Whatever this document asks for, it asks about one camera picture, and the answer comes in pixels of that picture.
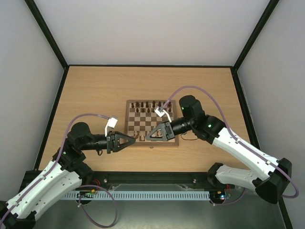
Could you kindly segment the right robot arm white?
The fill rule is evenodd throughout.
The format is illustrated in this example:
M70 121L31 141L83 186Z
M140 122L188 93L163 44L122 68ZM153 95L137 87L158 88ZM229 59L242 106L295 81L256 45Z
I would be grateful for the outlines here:
M279 160L244 141L222 120L205 114L200 101L192 95L182 97L179 106L182 117L157 125L147 134L148 141L170 141L192 131L197 138L228 152L248 167L245 170L215 163L207 172L211 186L240 186L271 204L278 203L290 183L292 163L288 159Z

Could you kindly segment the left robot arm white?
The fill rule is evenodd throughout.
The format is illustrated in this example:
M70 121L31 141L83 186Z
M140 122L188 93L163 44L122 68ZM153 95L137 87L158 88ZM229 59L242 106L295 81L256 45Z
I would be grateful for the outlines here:
M47 166L15 197L0 203L0 224L8 229L31 229L39 217L66 193L92 183L93 170L84 162L85 150L101 155L119 152L135 139L117 131L94 135L85 122L69 128Z

